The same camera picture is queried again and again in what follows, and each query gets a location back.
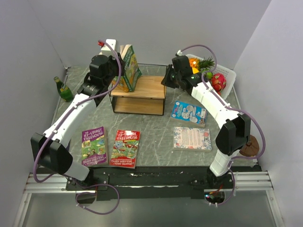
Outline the green 104-Storey Treehouse book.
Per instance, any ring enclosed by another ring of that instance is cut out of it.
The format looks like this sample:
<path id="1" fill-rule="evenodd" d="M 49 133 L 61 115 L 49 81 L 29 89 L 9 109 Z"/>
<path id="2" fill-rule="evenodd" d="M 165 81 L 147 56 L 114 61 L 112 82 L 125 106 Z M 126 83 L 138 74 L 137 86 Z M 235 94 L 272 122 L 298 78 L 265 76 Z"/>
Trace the green 104-Storey Treehouse book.
<path id="1" fill-rule="evenodd" d="M 137 80 L 142 73 L 139 69 L 133 46 L 131 44 L 120 45 L 120 54 L 125 63 L 125 70 L 119 85 L 124 92 L 134 92 Z"/>

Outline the orange Treehouse book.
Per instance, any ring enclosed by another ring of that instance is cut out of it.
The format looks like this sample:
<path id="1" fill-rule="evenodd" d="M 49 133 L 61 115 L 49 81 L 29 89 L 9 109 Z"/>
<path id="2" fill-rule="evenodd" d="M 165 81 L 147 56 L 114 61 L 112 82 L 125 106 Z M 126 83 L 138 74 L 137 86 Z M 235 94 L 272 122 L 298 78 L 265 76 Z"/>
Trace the orange Treehouse book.
<path id="1" fill-rule="evenodd" d="M 120 80 L 118 81 L 118 76 L 116 76 L 113 80 L 112 80 L 112 84 L 115 85 L 117 84 L 117 88 L 121 89 L 123 92 L 129 92 L 129 87 L 124 79 L 124 76 L 121 76 Z"/>

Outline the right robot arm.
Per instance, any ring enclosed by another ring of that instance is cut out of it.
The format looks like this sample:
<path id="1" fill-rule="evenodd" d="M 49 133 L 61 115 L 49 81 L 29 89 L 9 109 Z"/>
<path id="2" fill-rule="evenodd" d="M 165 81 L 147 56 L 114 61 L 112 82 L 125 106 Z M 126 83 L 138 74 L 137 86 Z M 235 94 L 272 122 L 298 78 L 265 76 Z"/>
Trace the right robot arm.
<path id="1" fill-rule="evenodd" d="M 185 55 L 172 59 L 172 64 L 166 67 L 161 84 L 186 91 L 202 104 L 220 128 L 215 139 L 217 152 L 209 167 L 212 174 L 207 176 L 208 185 L 218 188 L 223 184 L 223 175 L 229 170 L 232 158 L 236 157 L 249 140 L 251 118 L 231 108 L 230 104 L 218 96 L 207 81 L 207 76 L 193 72 Z"/>

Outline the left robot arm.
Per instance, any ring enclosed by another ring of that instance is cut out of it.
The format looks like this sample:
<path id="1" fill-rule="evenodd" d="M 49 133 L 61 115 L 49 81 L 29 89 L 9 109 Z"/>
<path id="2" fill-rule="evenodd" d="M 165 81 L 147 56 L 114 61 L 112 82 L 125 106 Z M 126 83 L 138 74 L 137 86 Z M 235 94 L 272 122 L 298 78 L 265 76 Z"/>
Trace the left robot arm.
<path id="1" fill-rule="evenodd" d="M 88 114 L 96 109 L 111 90 L 108 88 L 115 77 L 121 78 L 124 63 L 121 55 L 96 55 L 92 58 L 89 72 L 70 106 L 43 134 L 35 133 L 31 146 L 35 159 L 33 177 L 38 183 L 37 167 L 43 166 L 54 174 L 77 179 L 77 185 L 88 190 L 94 184 L 90 169 L 77 161 L 67 150 L 75 130 Z"/>

